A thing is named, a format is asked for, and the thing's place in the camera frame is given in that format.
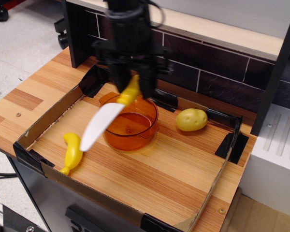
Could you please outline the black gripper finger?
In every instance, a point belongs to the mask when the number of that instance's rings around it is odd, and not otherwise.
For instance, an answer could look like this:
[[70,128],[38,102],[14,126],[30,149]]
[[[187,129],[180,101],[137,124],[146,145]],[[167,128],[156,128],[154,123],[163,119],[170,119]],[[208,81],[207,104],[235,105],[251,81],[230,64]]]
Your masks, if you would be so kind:
[[152,71],[139,72],[139,85],[144,99],[154,95],[157,83],[157,73]]
[[131,80],[131,71],[125,64],[110,64],[110,76],[121,93]]

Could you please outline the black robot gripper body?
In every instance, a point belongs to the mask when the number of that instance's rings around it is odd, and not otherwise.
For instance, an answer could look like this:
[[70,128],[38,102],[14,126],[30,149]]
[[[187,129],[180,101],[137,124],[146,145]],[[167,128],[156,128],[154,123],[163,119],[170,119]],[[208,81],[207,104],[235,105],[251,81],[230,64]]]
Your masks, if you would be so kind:
[[106,18],[112,38],[92,44],[101,64],[112,70],[121,66],[140,71],[147,66],[159,74],[173,71],[168,59],[171,50],[154,41],[149,14],[107,14]]

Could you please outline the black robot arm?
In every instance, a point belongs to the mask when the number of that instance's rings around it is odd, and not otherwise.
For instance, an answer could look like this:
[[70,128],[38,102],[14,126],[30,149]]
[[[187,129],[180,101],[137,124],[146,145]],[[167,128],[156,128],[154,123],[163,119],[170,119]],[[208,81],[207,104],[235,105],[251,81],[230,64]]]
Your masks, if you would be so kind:
[[169,74],[172,68],[168,61],[170,49],[154,41],[149,6],[156,4],[150,0],[109,0],[107,5],[105,16],[113,37],[92,45],[99,63],[108,66],[119,92],[128,86],[131,71],[136,71],[143,97],[159,96],[158,75]]

